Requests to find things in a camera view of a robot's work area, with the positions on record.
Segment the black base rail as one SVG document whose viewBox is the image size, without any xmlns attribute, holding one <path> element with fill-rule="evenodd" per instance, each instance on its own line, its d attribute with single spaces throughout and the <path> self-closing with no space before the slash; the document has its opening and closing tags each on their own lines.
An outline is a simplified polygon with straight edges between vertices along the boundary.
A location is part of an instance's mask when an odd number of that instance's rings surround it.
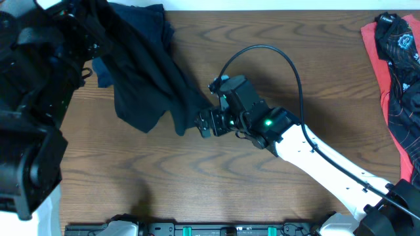
<svg viewBox="0 0 420 236">
<path fill-rule="evenodd" d="M 317 235 L 308 223 L 284 224 L 172 224 L 152 223 L 141 225 L 139 235 L 153 236 L 281 236 Z"/>
</svg>

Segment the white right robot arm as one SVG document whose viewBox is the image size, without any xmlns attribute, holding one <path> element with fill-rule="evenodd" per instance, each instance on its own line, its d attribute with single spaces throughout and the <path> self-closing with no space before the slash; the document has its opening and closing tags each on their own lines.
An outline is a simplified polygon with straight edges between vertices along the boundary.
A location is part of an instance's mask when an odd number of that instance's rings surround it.
<svg viewBox="0 0 420 236">
<path fill-rule="evenodd" d="M 318 235 L 418 235 L 419 190 L 406 180 L 397 184 L 349 161 L 320 140 L 284 108 L 264 100 L 200 111 L 201 135 L 235 132 L 259 149 L 295 165 L 333 194 L 350 212 L 335 213 L 312 230 Z"/>
</svg>

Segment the folded dark blue garment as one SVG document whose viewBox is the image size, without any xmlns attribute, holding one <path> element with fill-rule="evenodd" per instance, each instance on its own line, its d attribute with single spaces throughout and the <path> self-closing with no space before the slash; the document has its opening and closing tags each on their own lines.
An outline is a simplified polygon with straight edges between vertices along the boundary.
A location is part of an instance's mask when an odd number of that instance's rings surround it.
<svg viewBox="0 0 420 236">
<path fill-rule="evenodd" d="M 106 21 L 108 25 L 112 22 L 127 23 L 131 28 L 131 33 L 135 34 L 144 45 L 142 52 L 145 59 L 136 57 L 136 69 L 145 74 L 158 89 L 169 92 L 171 85 L 154 61 L 154 56 L 168 57 L 170 42 L 174 34 L 170 23 L 165 19 L 163 5 L 135 7 L 99 1 L 97 6 L 101 19 L 105 19 L 108 13 L 112 15 L 113 18 Z"/>
</svg>

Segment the plain black t-shirt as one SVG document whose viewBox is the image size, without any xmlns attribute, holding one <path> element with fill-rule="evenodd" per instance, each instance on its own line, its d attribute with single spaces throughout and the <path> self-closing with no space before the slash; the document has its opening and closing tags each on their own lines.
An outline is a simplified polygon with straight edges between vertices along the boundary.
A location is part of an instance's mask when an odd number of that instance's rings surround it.
<svg viewBox="0 0 420 236">
<path fill-rule="evenodd" d="M 117 116 L 147 133 L 168 111 L 175 132 L 183 136 L 211 103 L 173 60 L 175 31 L 163 5 L 136 7 L 97 1 L 96 10 L 113 47 L 95 58 L 92 66 L 98 86 L 113 87 Z"/>
</svg>

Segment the black patterned jersey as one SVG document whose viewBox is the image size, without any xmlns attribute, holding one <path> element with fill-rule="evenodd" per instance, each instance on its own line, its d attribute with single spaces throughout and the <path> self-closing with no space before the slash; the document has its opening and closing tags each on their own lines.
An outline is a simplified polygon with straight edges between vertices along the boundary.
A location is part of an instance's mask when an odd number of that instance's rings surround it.
<svg viewBox="0 0 420 236">
<path fill-rule="evenodd" d="M 419 187 L 419 52 L 413 28 L 397 14 L 375 19 L 375 44 L 390 73 L 388 128 L 408 156 L 409 181 Z"/>
</svg>

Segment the red garment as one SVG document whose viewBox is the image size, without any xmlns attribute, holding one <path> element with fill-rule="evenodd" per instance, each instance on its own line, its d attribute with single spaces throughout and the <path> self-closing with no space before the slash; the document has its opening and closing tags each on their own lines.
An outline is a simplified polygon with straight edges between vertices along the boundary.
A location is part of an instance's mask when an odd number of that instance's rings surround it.
<svg viewBox="0 0 420 236">
<path fill-rule="evenodd" d="M 413 28 L 413 33 L 415 36 L 415 44 L 419 52 L 419 20 L 416 19 L 413 15 L 407 15 L 401 17 L 406 20 L 409 25 Z M 387 66 L 387 63 L 384 60 L 380 60 L 377 53 L 377 46 L 375 44 L 375 28 L 377 26 L 376 21 L 373 23 L 367 24 L 361 28 L 362 39 L 371 61 L 379 89 L 380 89 L 380 105 L 383 110 L 383 116 L 385 118 L 385 123 L 388 126 L 388 114 L 389 114 L 389 92 L 390 92 L 390 73 Z M 400 177 L 404 180 L 410 182 L 409 177 L 411 174 L 411 164 L 408 161 L 408 156 L 403 153 L 403 149 L 400 144 L 397 143 L 395 137 L 390 132 L 393 142 L 396 145 L 396 148 L 400 154 Z"/>
</svg>

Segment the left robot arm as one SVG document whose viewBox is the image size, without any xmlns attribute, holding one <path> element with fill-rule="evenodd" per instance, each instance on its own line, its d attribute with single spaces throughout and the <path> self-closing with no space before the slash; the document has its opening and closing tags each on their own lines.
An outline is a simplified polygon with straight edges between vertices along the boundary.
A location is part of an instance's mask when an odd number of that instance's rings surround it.
<svg viewBox="0 0 420 236">
<path fill-rule="evenodd" d="M 61 124 L 111 48 L 96 1 L 1 2 L 1 234 L 60 235 Z"/>
</svg>

